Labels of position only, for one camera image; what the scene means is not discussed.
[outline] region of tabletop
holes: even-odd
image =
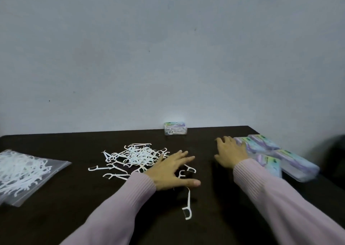
[[[269,226],[248,197],[234,184],[230,171],[214,161],[216,137],[257,133],[248,126],[190,128],[187,135],[165,136],[163,130],[10,135],[0,138],[0,151],[12,149],[37,157],[68,160],[20,207],[0,206],[2,244],[59,244],[82,225],[90,213],[114,194],[124,180],[103,178],[104,150],[124,150],[131,143],[151,143],[171,153],[189,151],[196,159],[192,177],[201,186],[191,190],[192,218],[185,220],[187,189],[156,192],[136,217],[130,244],[252,244],[253,238],[275,244]],[[345,225],[344,191],[320,176],[300,184],[287,179],[307,200],[340,225]]]

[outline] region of pink sweater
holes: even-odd
[[[266,219],[279,244],[345,244],[342,227],[255,160],[237,164],[234,181]],[[129,244],[136,214],[155,191],[147,175],[133,173],[61,245]]]

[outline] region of table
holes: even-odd
[[[19,207],[0,206],[2,244],[59,244],[84,223],[89,214],[114,194],[124,180],[103,178],[106,150],[123,150],[130,143],[152,143],[171,153],[189,151],[196,159],[195,178],[202,185],[191,191],[192,219],[186,221],[186,188],[156,192],[136,217],[131,244],[252,244],[252,239],[276,244],[270,228],[248,197],[234,184],[230,171],[214,162],[214,141],[224,135],[255,134],[248,126],[190,128],[188,135],[165,136],[163,130],[11,135],[0,138],[0,151],[12,149],[37,157],[68,160]],[[305,184],[284,176],[307,200],[345,227],[345,193],[327,179]]]

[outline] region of person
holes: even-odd
[[[285,180],[272,176],[249,159],[245,144],[231,137],[217,138],[215,159],[233,169],[234,182],[248,195],[268,222],[279,244],[345,244],[345,230],[307,202]],[[132,173],[126,183],[105,200],[86,222],[61,245],[126,245],[132,237],[136,214],[155,191],[198,187],[196,179],[179,179],[175,171],[194,159],[179,151],[163,157],[144,173]]]

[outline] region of ribbed cuff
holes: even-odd
[[[119,191],[123,192],[128,204],[139,210],[156,192],[156,186],[146,174],[134,172]]]
[[[259,194],[268,178],[273,177],[256,160],[246,159],[234,168],[234,182],[257,204]]]

